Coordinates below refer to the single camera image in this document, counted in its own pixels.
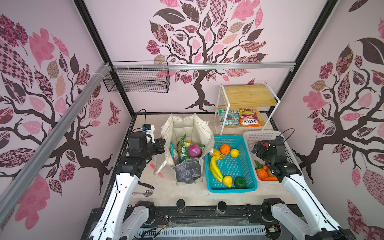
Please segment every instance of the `wallpaper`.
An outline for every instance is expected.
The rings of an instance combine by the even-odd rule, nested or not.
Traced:
[[[384,239],[383,7],[339,4],[275,116],[298,129],[288,142],[320,202],[366,240]]]
[[[66,14],[44,15],[51,6]],[[73,3],[33,7],[42,11],[36,19],[12,8],[0,13],[0,194],[102,64]],[[58,28],[62,17],[70,19],[70,31]],[[1,226],[0,238],[79,238],[99,206],[129,120],[120,96],[98,85]]]
[[[191,64],[294,61],[324,3],[300,0],[286,3],[263,0],[156,0],[132,3],[112,1],[110,6],[105,6],[103,1],[88,1],[87,6],[112,60]],[[122,31],[125,24],[129,30]],[[151,112],[214,111],[220,83],[239,85],[267,81],[276,91],[287,71],[170,71],[168,93],[127,95],[136,111],[142,108]],[[166,71],[160,71],[158,79],[165,74]],[[148,100],[153,98],[160,104]],[[169,104],[176,99],[181,101]]]

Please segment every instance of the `black wire basket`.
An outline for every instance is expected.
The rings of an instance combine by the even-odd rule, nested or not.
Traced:
[[[104,78],[108,92],[168,93],[170,76],[166,61],[126,61],[128,66],[115,65]],[[135,63],[152,62],[138,65]]]

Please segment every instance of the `orange fruit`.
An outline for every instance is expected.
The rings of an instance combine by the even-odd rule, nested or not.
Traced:
[[[220,146],[220,152],[222,154],[228,154],[231,152],[231,147],[228,144],[223,144]]]

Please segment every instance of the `metal spoon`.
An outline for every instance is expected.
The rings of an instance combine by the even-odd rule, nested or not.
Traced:
[[[149,197],[153,194],[153,191],[152,190],[145,190],[144,192],[133,192],[132,193],[132,195],[135,195],[135,194],[142,194],[145,197]]]

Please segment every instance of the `teal plastic basket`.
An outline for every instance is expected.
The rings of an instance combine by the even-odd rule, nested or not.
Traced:
[[[247,187],[244,189],[237,189],[234,184],[232,188],[226,187],[220,183],[211,173],[209,163],[211,156],[205,156],[205,171],[207,173],[207,187],[210,192],[214,193],[237,193],[237,192],[252,192],[257,189],[257,182],[252,164],[245,146],[244,138],[236,135],[221,135],[215,136],[215,147],[220,149],[222,144],[228,144],[231,149],[235,148],[239,151],[238,157],[232,157],[231,154],[225,155],[225,158],[216,162],[217,167],[220,169],[223,176],[231,176],[233,181],[237,177],[243,177],[247,181]]]

